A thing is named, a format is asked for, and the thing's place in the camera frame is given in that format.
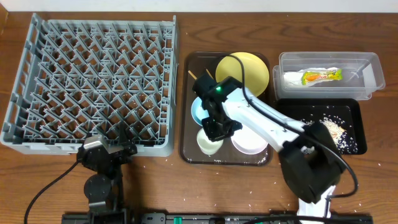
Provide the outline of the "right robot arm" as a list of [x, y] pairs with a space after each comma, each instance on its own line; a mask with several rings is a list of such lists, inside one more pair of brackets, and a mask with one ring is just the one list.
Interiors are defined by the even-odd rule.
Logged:
[[201, 123], [209, 141], [249, 128], [278, 153], [284, 180], [300, 200], [301, 221], [320, 223], [331, 217], [333, 191], [349, 167], [324, 124], [305, 124], [276, 111], [233, 77], [216, 82], [204, 74], [196, 78], [193, 91], [208, 112]]

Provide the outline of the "green snack wrapper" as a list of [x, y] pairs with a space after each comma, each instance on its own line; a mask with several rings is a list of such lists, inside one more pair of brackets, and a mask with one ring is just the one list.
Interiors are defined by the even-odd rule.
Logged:
[[307, 68], [297, 72], [285, 72], [284, 83], [292, 88], [310, 87], [318, 83], [340, 81], [343, 79], [342, 69], [331, 68]]

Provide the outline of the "white plate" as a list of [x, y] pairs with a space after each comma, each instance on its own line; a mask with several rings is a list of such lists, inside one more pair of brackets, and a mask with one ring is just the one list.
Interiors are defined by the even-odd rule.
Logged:
[[245, 125], [234, 132], [231, 142], [238, 151], [248, 155], [259, 154], [268, 146], [263, 138]]

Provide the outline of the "small white cup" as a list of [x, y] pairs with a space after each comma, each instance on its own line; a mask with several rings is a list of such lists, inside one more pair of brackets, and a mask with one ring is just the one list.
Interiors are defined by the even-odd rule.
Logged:
[[202, 153], [211, 156], [216, 152], [218, 152], [218, 150], [223, 145], [223, 140], [220, 141], [209, 140], [208, 136], [205, 134], [204, 129], [201, 128], [201, 130], [199, 130], [199, 132], [197, 133], [197, 143]]

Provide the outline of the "light blue bowl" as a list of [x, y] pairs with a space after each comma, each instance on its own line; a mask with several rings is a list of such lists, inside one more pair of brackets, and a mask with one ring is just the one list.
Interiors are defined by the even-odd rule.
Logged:
[[202, 126], [201, 121], [209, 117], [208, 111], [204, 110], [202, 107], [202, 100], [200, 97], [196, 97], [191, 105], [191, 115], [193, 120], [200, 126]]

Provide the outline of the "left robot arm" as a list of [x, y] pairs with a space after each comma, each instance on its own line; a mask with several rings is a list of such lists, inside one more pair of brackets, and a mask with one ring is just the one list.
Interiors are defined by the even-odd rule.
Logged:
[[137, 147], [127, 136], [126, 125], [119, 125], [118, 143], [107, 143], [103, 135], [86, 138], [78, 149], [76, 161], [95, 171], [84, 185], [88, 199], [89, 223], [129, 223], [130, 209], [124, 205], [121, 166], [132, 161]]

